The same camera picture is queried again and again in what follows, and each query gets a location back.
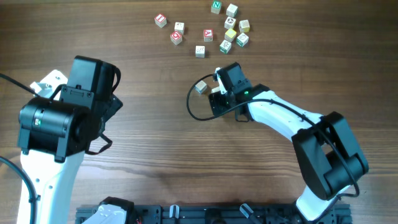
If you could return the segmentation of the wooden block blue side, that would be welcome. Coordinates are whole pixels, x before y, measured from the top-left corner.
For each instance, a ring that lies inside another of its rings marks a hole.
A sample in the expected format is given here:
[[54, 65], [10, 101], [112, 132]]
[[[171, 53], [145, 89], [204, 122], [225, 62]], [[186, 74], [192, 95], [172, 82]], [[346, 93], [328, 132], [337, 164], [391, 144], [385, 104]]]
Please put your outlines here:
[[195, 85], [195, 90], [199, 92], [199, 94], [202, 94], [206, 91], [207, 89], [207, 84], [203, 81], [200, 80], [196, 85]]

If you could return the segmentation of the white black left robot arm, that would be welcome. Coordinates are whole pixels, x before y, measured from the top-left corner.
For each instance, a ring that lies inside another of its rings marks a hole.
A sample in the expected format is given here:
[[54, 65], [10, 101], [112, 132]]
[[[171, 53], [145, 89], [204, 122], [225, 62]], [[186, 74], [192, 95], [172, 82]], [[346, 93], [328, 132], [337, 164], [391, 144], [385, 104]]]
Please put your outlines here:
[[58, 70], [31, 88], [36, 96], [19, 113], [21, 190], [18, 223], [65, 223], [74, 181], [92, 141], [103, 152], [113, 144], [106, 122], [123, 107], [114, 95], [121, 71], [111, 63], [77, 55], [69, 77]]

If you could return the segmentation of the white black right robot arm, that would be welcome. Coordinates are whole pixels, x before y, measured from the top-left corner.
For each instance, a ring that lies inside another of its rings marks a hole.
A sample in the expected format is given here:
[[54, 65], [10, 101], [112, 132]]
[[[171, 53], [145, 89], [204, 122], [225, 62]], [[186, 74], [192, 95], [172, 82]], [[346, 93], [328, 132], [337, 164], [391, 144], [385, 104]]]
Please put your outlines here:
[[278, 97], [265, 85], [252, 86], [238, 63], [216, 68], [219, 90], [209, 96], [213, 115], [233, 111], [283, 135], [293, 144], [306, 187], [295, 206], [309, 222], [318, 221], [346, 189], [369, 171], [368, 162], [347, 120], [303, 110]]

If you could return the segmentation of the wooden block red U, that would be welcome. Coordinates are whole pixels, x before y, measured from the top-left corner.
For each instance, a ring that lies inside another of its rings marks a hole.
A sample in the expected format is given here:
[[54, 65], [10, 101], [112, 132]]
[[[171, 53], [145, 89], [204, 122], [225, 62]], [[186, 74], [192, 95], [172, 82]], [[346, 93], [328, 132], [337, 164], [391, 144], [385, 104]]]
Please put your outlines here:
[[216, 92], [218, 92], [218, 91], [220, 91], [220, 88], [219, 88], [219, 87], [213, 88], [213, 89], [211, 90], [212, 93], [216, 93]]

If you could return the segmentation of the wooden block green picture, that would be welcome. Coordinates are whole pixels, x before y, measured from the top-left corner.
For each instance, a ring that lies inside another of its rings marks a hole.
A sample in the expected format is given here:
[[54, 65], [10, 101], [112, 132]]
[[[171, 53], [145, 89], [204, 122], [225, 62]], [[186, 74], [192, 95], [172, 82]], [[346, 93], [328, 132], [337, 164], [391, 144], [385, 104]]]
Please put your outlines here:
[[230, 49], [231, 49], [231, 42], [227, 40], [223, 40], [222, 43], [220, 44], [220, 51], [223, 52], [224, 54], [227, 54]]

